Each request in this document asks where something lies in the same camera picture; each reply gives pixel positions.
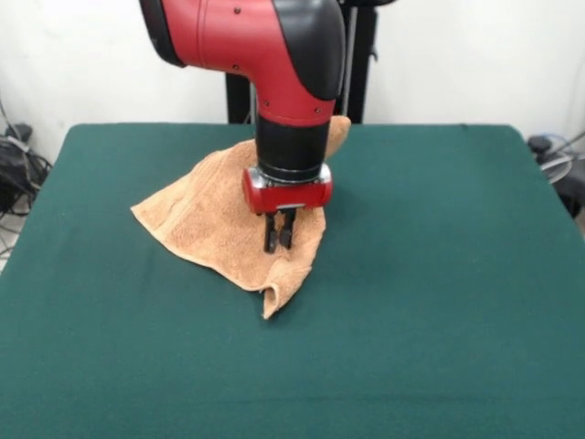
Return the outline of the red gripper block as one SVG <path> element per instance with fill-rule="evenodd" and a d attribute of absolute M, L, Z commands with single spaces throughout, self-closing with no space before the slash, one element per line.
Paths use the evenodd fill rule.
<path fill-rule="evenodd" d="M 333 193 L 333 178 L 327 164 L 321 166 L 317 179 L 305 183 L 277 183 L 269 180 L 260 170 L 248 167 L 243 170 L 242 188 L 247 206 L 254 214 L 265 214 L 264 251 L 274 253 L 278 243 L 275 216 L 282 210 L 283 224 L 280 245 L 287 250 L 293 246 L 293 224 L 296 209 L 316 209 L 325 206 Z"/>

